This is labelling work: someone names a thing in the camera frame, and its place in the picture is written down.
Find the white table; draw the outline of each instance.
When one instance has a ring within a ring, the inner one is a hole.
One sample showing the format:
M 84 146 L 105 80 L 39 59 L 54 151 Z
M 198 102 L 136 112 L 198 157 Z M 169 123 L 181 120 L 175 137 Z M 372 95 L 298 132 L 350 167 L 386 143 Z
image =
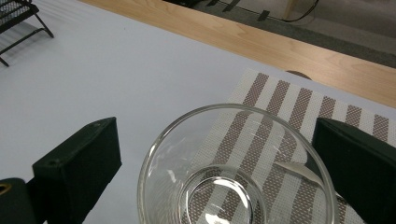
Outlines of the white table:
M 390 107 L 75 0 L 37 4 L 55 38 L 26 42 L 0 67 L 0 179 L 30 180 L 31 165 L 79 128 L 117 117 L 123 165 L 87 224 L 137 223 L 151 143 L 182 114 L 227 102 L 248 68 L 396 118 Z

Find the glass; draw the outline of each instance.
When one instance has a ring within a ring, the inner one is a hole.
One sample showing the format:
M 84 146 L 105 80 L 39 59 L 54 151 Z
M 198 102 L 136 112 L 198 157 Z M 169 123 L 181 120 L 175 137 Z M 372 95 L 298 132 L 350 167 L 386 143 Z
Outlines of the glass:
M 155 140 L 139 176 L 140 222 L 336 223 L 316 151 L 289 124 L 246 105 L 195 109 Z

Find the wooden floor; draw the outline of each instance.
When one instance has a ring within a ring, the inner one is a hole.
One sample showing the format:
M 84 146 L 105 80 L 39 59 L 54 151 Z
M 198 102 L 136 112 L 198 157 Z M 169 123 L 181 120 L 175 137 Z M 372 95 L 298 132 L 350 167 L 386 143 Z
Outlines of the wooden floor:
M 396 69 L 161 0 L 81 1 L 396 107 Z

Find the black metal rack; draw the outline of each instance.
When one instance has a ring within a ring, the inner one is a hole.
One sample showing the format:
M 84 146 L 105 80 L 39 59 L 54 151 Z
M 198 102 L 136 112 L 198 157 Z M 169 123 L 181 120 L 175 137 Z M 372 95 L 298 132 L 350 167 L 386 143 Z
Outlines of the black metal rack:
M 53 38 L 53 33 L 50 31 L 47 25 L 38 17 L 38 11 L 38 7 L 32 4 L 32 0 L 0 0 L 0 34 L 10 29 L 11 27 L 19 24 L 20 22 L 28 19 L 31 16 L 35 16 L 43 25 L 43 28 L 35 29 L 32 33 L 17 40 L 5 49 L 0 50 L 0 55 L 14 48 L 22 41 L 26 40 L 32 35 L 37 34 L 40 31 L 45 31 L 50 37 Z M 4 61 L 1 57 L 0 63 L 8 66 L 8 63 L 6 63 L 6 61 Z

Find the placemat stripe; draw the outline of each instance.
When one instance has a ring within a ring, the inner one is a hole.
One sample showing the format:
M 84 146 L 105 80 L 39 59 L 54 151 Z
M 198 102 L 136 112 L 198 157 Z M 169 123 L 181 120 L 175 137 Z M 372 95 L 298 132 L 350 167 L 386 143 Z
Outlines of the placemat stripe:
M 267 142 L 268 136 L 272 130 L 272 123 L 267 120 L 262 121 L 262 125 L 257 130 L 253 141 L 245 155 L 239 169 L 244 171 L 247 175 L 252 175 L 254 168 L 263 152 L 263 148 L 265 143 Z M 233 191 L 229 191 L 224 203 L 222 204 L 222 209 L 219 212 L 219 217 L 224 218 L 226 220 L 231 220 L 236 207 L 240 203 L 240 198 L 235 195 Z
M 259 99 L 259 96 L 262 93 L 262 89 L 265 86 L 265 83 L 268 79 L 268 76 L 264 74 L 258 74 L 256 79 L 254 80 L 251 88 L 249 89 L 247 96 L 244 99 L 244 105 L 254 106 Z M 219 149 L 215 155 L 215 158 L 211 162 L 212 164 L 226 164 L 227 160 L 230 158 L 231 153 L 233 152 L 233 148 L 236 144 L 236 141 L 241 133 L 245 122 L 248 118 L 248 114 L 245 113 L 238 113 L 231 124 L 229 131 L 226 133 L 224 139 L 221 141 Z M 199 198 L 199 202 L 194 207 L 194 212 L 191 214 L 190 219 L 192 223 L 195 223 L 200 215 L 205 210 L 207 202 L 210 199 L 211 194 L 213 193 L 214 189 L 209 189 L 205 192 L 205 195 Z M 182 220 L 187 220 L 187 214 L 184 212 Z
M 267 106 L 267 111 L 277 115 L 280 110 L 280 107 L 283 104 L 283 100 L 285 99 L 286 93 L 288 92 L 289 83 L 285 81 L 279 81 L 276 85 L 276 89 L 274 94 L 271 97 L 270 103 Z
M 373 136 L 375 136 L 379 140 L 388 142 L 388 129 L 389 129 L 389 119 L 379 115 L 375 115 Z
M 337 202 L 340 216 L 340 224 L 344 224 L 346 221 L 347 202 L 341 197 L 337 197 Z
M 319 117 L 330 119 L 335 108 L 335 100 L 328 96 L 323 97 L 323 101 L 320 107 Z
M 307 181 L 302 181 L 293 202 L 290 223 L 310 224 L 312 221 L 312 205 L 317 188 Z
M 280 144 L 279 150 L 276 153 L 275 161 L 291 161 L 291 158 L 293 156 L 292 152 L 295 150 L 296 147 L 297 143 L 295 142 L 295 139 L 289 133 L 285 133 L 282 138 L 282 143 Z M 272 209 L 277 194 L 281 189 L 284 176 L 284 169 L 273 166 L 271 167 L 270 174 L 265 179 L 265 182 L 262 185 L 262 193 L 265 196 L 268 210 Z
M 355 127 L 359 127 L 361 122 L 361 108 L 349 105 L 346 112 L 346 123 Z
M 295 129 L 300 130 L 303 124 L 306 108 L 311 99 L 312 91 L 302 88 L 297 97 L 297 102 L 294 105 L 293 112 L 289 120 L 289 124 Z

